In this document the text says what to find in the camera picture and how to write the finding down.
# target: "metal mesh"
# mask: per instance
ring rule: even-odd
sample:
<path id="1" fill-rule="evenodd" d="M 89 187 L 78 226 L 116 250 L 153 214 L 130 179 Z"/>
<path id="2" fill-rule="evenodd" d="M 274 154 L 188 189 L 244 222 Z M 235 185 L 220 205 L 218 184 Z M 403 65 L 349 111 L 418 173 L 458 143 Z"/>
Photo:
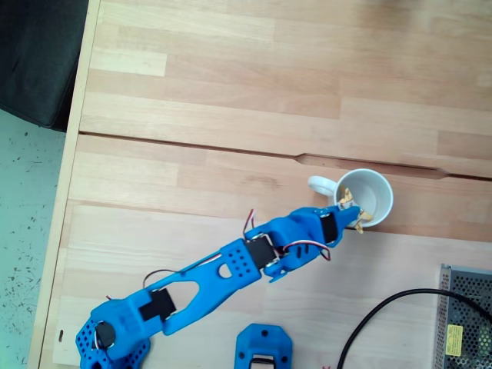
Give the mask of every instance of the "metal mesh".
<path id="1" fill-rule="evenodd" d="M 450 271 L 448 276 L 444 273 L 446 269 L 443 269 L 441 287 L 447 289 L 446 284 L 448 284 L 449 291 L 467 296 L 485 310 L 491 312 L 492 274 L 490 272 L 480 273 L 480 271 L 475 270 L 468 271 L 463 268 L 454 268 L 448 268 Z M 439 308 L 441 307 L 445 308 L 445 305 L 440 303 Z M 447 317 L 446 324 L 441 321 L 444 315 Z M 448 324 L 463 327 L 462 350 L 459 357 L 447 356 L 444 353 Z M 435 369 L 492 369 L 492 327 L 489 321 L 462 302 L 451 298 L 448 300 L 446 313 L 438 311 L 436 342 Z M 444 359 L 443 363 L 442 361 L 438 362 L 438 355 Z"/>

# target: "blue bracket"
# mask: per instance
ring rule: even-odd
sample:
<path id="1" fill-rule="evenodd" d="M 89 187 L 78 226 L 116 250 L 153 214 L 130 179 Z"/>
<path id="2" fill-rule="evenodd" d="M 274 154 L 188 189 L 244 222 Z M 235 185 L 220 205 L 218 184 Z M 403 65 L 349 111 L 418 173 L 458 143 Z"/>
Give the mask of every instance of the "blue bracket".
<path id="1" fill-rule="evenodd" d="M 77 333 L 75 343 L 80 354 L 81 369 L 139 369 L 141 362 L 151 348 L 150 340 L 139 341 L 135 349 L 117 360 L 112 360 L 106 350 L 98 350 L 94 343 L 97 323 L 89 319 Z"/>
<path id="2" fill-rule="evenodd" d="M 250 324 L 236 340 L 234 369 L 250 369 L 255 355 L 273 357 L 275 369 L 291 369 L 292 340 L 277 325 Z"/>

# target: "robotic arm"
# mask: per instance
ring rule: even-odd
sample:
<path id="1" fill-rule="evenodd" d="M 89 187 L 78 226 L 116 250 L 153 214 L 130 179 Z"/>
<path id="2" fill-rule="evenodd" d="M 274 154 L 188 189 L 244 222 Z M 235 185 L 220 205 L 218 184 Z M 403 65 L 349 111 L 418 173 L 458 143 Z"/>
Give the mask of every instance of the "robotic arm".
<path id="1" fill-rule="evenodd" d="M 150 336 L 173 334 L 210 314 L 234 292 L 260 279 L 261 270 L 274 282 L 313 261 L 321 254 L 314 244 L 335 247 L 360 211 L 357 206 L 297 209 L 122 300 L 106 301 L 91 312 L 75 339 L 81 369 L 139 367 Z M 228 278 L 219 274 L 224 264 L 231 272 Z M 183 281 L 196 282 L 199 291 L 186 308 L 176 311 L 166 287 Z"/>

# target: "wire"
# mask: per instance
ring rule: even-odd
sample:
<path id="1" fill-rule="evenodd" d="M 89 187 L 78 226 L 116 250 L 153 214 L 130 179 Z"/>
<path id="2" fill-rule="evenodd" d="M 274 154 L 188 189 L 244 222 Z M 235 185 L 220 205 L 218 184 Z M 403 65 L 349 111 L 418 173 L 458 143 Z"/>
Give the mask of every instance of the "wire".
<path id="1" fill-rule="evenodd" d="M 143 280 L 143 282 L 142 282 L 142 286 L 143 286 L 143 288 L 145 288 L 145 282 L 146 282 L 146 281 L 147 281 L 147 280 L 148 280 L 148 279 L 149 279 L 152 275 L 154 275 L 154 274 L 161 273 L 162 271 L 168 271 L 169 273 L 180 273 L 180 274 L 184 274 L 184 273 L 186 273 L 187 271 L 190 271 L 190 270 L 192 270 L 192 269 L 195 269 L 196 267 L 199 267 L 199 266 L 201 266 L 201 265 L 203 265 L 203 264 L 207 264 L 207 263 L 209 263 L 210 261 L 213 261 L 213 260 L 215 260 L 215 259 L 219 259 L 219 258 L 220 258 L 220 256 L 222 256 L 222 254 L 216 254 L 216 255 L 214 255 L 214 256 L 209 257 L 208 259 L 203 260 L 200 264 L 195 264 L 195 265 L 193 265 L 193 266 L 191 266 L 191 267 L 189 267 L 189 268 L 187 268 L 187 269 L 183 269 L 183 270 L 181 270 L 181 271 L 173 271 L 172 269 L 156 269 L 155 271 L 151 271 L 149 274 L 147 274 L 147 275 L 145 276 L 145 278 L 144 278 L 144 280 Z"/>
<path id="2" fill-rule="evenodd" d="M 438 290 L 435 288 L 416 288 L 414 290 L 406 290 L 394 294 L 393 296 L 388 297 L 386 300 L 383 300 L 378 306 L 371 310 L 371 312 L 366 315 L 364 319 L 359 323 L 359 325 L 355 328 L 354 332 L 352 332 L 351 336 L 348 338 L 347 343 L 344 346 L 344 349 L 341 352 L 340 360 L 338 361 L 337 369 L 342 369 L 344 367 L 345 359 L 347 358 L 348 350 L 351 348 L 351 345 L 354 343 L 356 336 L 362 331 L 362 328 L 366 325 L 366 323 L 378 313 L 379 310 L 384 308 L 390 302 L 397 300 L 398 298 L 402 298 L 405 296 L 410 296 L 411 294 L 439 294 L 441 296 L 448 296 L 449 298 L 455 298 L 460 302 L 464 302 L 471 308 L 475 309 L 478 313 L 480 313 L 483 317 L 485 317 L 490 323 L 492 323 L 492 314 L 483 309 L 479 304 L 475 301 L 463 296 L 461 294 L 457 294 L 451 291 Z"/>
<path id="3" fill-rule="evenodd" d="M 286 244 L 282 248 L 282 251 L 283 252 L 287 252 L 287 249 L 291 248 L 292 246 L 296 246 L 298 244 L 310 244 L 310 245 L 313 245 L 313 246 L 317 246 L 317 247 L 321 248 L 322 250 L 325 250 L 326 251 L 326 254 L 324 254 L 322 252 L 322 250 L 320 250 L 321 256 L 326 261 L 330 261 L 331 260 L 330 248 L 326 244 L 322 244 L 321 242 L 316 242 L 316 241 L 311 241 L 311 240 L 299 240 L 299 241 L 291 242 L 290 244 Z"/>
<path id="4" fill-rule="evenodd" d="M 248 224 L 250 224 L 254 228 L 254 209 L 251 209 L 249 212 L 248 217 L 246 218 L 246 223 L 244 223 L 243 227 L 243 234 L 246 234 L 246 228 L 248 227 Z"/>
<path id="5" fill-rule="evenodd" d="M 151 271 L 149 274 L 145 276 L 144 280 L 142 281 L 143 288 L 145 288 L 145 282 L 149 279 L 149 277 L 151 277 L 156 273 L 161 273 L 162 271 L 168 271 L 169 273 L 178 273 L 177 271 L 173 271 L 172 269 L 157 269 L 155 271 Z"/>

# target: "speckled floor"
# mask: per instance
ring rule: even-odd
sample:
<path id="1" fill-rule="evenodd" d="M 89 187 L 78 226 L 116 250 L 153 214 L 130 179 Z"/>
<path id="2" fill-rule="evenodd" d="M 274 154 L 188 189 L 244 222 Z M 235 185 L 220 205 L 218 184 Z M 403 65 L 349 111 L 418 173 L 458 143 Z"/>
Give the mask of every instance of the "speckled floor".
<path id="1" fill-rule="evenodd" d="M 0 111 L 0 368 L 27 361 L 64 142 Z"/>

